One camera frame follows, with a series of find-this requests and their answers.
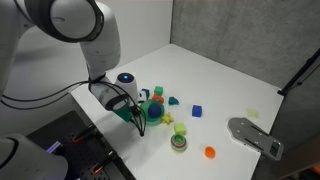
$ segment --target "orange toy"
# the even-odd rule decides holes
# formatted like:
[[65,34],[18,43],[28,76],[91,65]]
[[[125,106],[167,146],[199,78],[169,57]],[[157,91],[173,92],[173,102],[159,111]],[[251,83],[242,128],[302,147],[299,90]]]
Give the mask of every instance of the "orange toy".
[[164,103],[163,97],[158,96],[158,95],[156,95],[156,94],[154,94],[154,95],[152,96],[152,100],[157,100],[157,101],[159,101],[161,104]]
[[213,147],[207,146],[206,149],[204,150],[204,154],[208,158],[214,158],[216,156],[216,151],[213,149]]

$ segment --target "orange cap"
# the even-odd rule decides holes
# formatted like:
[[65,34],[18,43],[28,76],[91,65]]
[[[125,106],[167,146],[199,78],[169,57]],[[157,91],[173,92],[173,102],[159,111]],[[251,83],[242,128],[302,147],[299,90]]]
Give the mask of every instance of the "orange cap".
[[206,149],[204,150],[204,154],[208,158],[214,158],[216,156],[216,151],[213,149],[213,147],[207,146]]

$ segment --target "white table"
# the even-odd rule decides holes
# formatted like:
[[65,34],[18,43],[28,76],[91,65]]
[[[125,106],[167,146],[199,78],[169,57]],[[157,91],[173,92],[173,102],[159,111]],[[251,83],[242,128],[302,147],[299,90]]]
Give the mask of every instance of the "white table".
[[[140,137],[133,124],[105,111],[87,86],[72,92],[137,179],[251,179],[260,153],[233,140],[227,122],[231,117],[246,117],[250,108],[260,118],[249,119],[270,132],[283,100],[277,87],[175,45],[107,72],[107,76],[114,82],[122,72],[132,73],[139,88],[152,92],[156,85],[163,86],[166,111],[187,128],[188,149],[176,153],[170,147],[173,124],[147,127],[145,137]],[[169,96],[176,97],[180,105],[168,106]],[[203,107],[201,118],[191,116],[194,104]],[[205,157],[206,146],[215,148],[214,159]]]

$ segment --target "metal bracket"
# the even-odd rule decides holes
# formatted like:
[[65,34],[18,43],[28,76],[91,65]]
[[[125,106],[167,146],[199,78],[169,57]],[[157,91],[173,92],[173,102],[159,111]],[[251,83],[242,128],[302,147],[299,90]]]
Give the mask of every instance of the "metal bracket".
[[231,118],[228,122],[231,135],[261,152],[272,160],[279,161],[284,149],[283,144],[264,132],[247,118]]

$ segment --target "black stand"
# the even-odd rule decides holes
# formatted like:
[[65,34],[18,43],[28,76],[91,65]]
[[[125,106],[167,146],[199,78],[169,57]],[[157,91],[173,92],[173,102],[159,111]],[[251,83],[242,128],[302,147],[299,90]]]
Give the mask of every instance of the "black stand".
[[306,64],[302,66],[302,68],[293,76],[293,78],[287,83],[287,85],[281,91],[278,91],[278,94],[286,96],[292,85],[310,68],[310,66],[312,66],[312,64],[316,62],[319,56],[320,49],[318,49],[318,51],[307,60]]

